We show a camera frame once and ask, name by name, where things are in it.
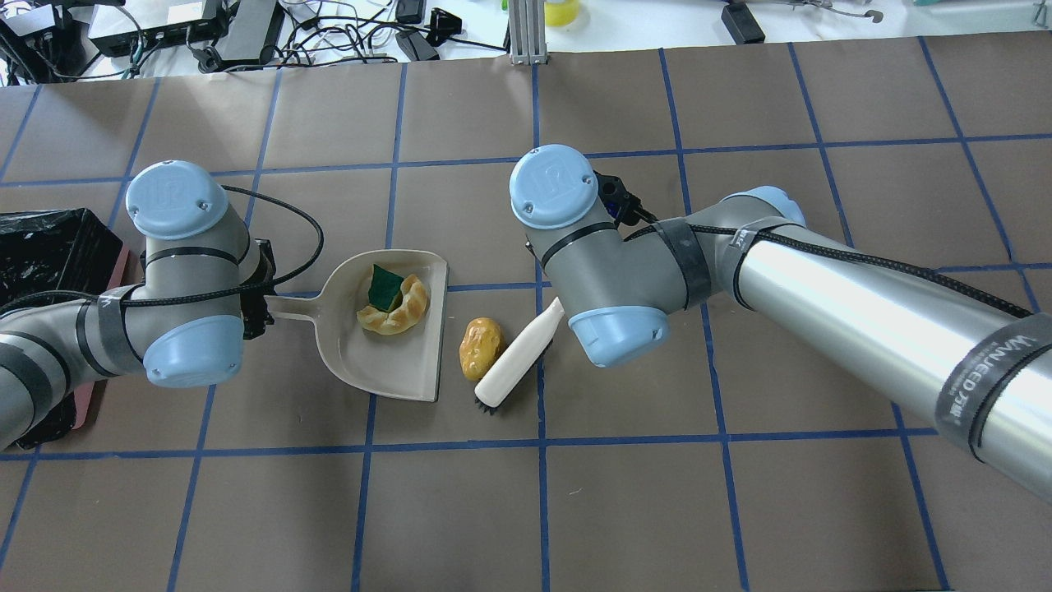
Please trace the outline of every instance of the light blue cap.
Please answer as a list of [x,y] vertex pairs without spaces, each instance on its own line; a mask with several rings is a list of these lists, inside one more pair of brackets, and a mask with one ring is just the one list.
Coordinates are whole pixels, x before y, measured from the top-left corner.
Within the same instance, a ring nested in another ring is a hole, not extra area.
[[595,172],[583,154],[548,144],[529,150],[511,171],[511,210],[527,226],[561,228],[588,212],[599,199],[596,186]]
[[142,233],[179,240],[216,225],[229,200],[204,168],[185,160],[165,160],[132,179],[124,206]]
[[573,315],[570,329],[592,364],[610,368],[664,344],[668,317],[650,307],[607,307]]
[[244,324],[234,315],[191,321],[161,335],[142,365],[158,387],[188,389],[217,385],[241,370]]
[[737,197],[740,195],[745,195],[749,197],[755,197],[762,201],[770,203],[775,209],[782,213],[782,217],[787,220],[792,220],[802,226],[807,226],[807,221],[804,219],[804,210],[800,208],[800,205],[793,201],[789,193],[780,189],[778,187],[771,185],[758,186],[754,189],[744,190],[741,192],[735,192],[733,195],[728,195],[727,197],[721,199],[730,199],[732,197]]

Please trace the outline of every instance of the white surface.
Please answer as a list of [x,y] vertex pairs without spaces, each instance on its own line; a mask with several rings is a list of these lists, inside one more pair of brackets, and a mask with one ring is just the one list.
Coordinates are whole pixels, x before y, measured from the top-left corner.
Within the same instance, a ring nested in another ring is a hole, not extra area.
[[[346,0],[362,17],[379,9],[376,0]],[[613,52],[655,47],[730,45],[733,40],[720,20],[724,3],[721,0],[581,0],[579,18],[567,26],[547,28],[549,52]],[[319,6],[286,3],[298,18],[304,19]],[[918,35],[956,35],[972,33],[1036,30],[1032,23],[1034,0],[944,0],[931,6],[914,6],[913,0],[834,0],[839,11],[884,13],[884,21],[836,15],[814,7],[793,8],[785,4],[750,4],[768,42],[821,41],[831,39],[872,39],[913,37]],[[507,13],[500,0],[428,0],[432,7],[442,7],[464,20],[461,37],[493,45],[504,43]],[[352,15],[350,7],[325,2],[323,15]],[[284,43],[289,25],[286,23],[280,40]],[[333,43],[340,43],[333,35]],[[377,49],[405,61],[393,38]],[[439,47],[442,59],[492,57],[498,52],[446,42]],[[320,52],[317,61],[325,62],[347,56],[347,53]],[[120,72],[125,59],[102,60],[90,74]],[[143,68],[143,76],[196,74],[197,62],[185,47],[157,52]]]
[[[416,273],[427,286],[424,319],[405,333],[378,335],[358,323],[356,313],[369,303],[373,263],[402,277]],[[316,298],[267,295],[267,308],[280,320],[313,323],[322,362],[340,381],[384,397],[434,402],[448,270],[445,259],[427,250],[369,250],[341,263]]]
[[563,304],[555,299],[538,318],[523,329],[482,381],[474,386],[474,396],[483,404],[497,408],[507,399],[526,371],[541,356],[563,320]]

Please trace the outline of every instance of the dustpan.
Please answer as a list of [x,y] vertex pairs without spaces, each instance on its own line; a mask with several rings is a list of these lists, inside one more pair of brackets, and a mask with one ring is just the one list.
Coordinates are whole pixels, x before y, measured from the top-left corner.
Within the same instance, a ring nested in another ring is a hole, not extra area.
[[[359,325],[356,312],[368,304],[373,264],[403,277],[416,273],[427,286],[430,303],[416,327],[378,335]],[[341,263],[316,298],[267,295],[267,308],[277,319],[312,323],[322,362],[344,383],[384,397],[434,402],[448,271],[446,260],[427,250],[369,250]]]

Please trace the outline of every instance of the white label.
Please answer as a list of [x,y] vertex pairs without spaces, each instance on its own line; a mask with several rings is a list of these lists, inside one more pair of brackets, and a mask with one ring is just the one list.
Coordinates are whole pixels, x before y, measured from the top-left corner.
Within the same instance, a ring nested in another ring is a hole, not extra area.
[[204,0],[168,6],[168,22],[179,23],[204,18]]

